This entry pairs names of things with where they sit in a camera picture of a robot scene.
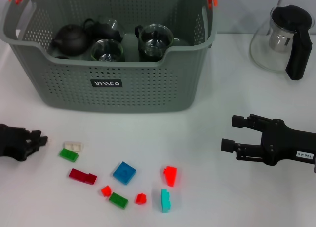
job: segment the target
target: cyan block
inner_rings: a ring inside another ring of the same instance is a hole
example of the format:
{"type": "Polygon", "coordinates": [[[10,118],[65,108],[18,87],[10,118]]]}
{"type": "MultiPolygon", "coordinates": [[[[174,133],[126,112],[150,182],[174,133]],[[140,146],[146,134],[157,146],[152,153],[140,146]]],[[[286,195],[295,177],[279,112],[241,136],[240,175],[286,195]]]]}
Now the cyan block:
{"type": "Polygon", "coordinates": [[[171,209],[170,193],[167,189],[161,190],[161,208],[163,213],[168,213],[171,209]]]}
{"type": "Polygon", "coordinates": [[[135,174],[136,169],[129,166],[125,162],[122,162],[122,164],[120,164],[116,171],[113,173],[113,177],[127,185],[135,174]]]}

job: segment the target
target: glass cup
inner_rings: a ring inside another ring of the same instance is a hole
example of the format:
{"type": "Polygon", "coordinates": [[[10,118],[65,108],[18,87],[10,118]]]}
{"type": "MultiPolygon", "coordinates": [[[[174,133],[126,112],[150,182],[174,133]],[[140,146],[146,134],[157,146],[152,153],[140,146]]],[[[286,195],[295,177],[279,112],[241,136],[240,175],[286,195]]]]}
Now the glass cup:
{"type": "Polygon", "coordinates": [[[122,45],[112,39],[97,41],[91,49],[91,58],[99,62],[125,62],[122,45]]]}
{"type": "Polygon", "coordinates": [[[163,25],[151,24],[137,26],[135,35],[138,38],[138,51],[141,62],[158,62],[166,50],[173,45],[172,31],[163,25]]]}

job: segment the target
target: dark red block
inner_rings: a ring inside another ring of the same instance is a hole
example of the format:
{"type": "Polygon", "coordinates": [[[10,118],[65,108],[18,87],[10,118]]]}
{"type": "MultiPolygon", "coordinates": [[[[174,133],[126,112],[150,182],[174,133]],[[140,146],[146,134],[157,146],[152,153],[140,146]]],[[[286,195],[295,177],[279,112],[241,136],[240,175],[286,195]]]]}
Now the dark red block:
{"type": "Polygon", "coordinates": [[[136,198],[136,204],[138,205],[142,205],[142,204],[145,204],[147,201],[146,199],[146,195],[145,194],[138,194],[137,195],[137,198],[136,198]]]}
{"type": "Polygon", "coordinates": [[[78,181],[81,181],[81,182],[84,182],[86,181],[87,179],[87,174],[84,173],[84,172],[81,172],[77,169],[72,169],[70,174],[69,174],[69,177],[72,178],[72,179],[75,179],[75,180],[78,180],[78,181]]]}
{"type": "Polygon", "coordinates": [[[167,185],[170,186],[170,187],[173,187],[174,186],[174,182],[176,180],[177,168],[171,167],[171,166],[167,166],[163,170],[163,173],[164,173],[164,176],[166,178],[167,185]]]}
{"type": "Polygon", "coordinates": [[[95,181],[97,179],[97,176],[93,175],[93,174],[88,174],[86,179],[85,179],[85,182],[87,184],[91,184],[91,185],[94,185],[95,181]]]}

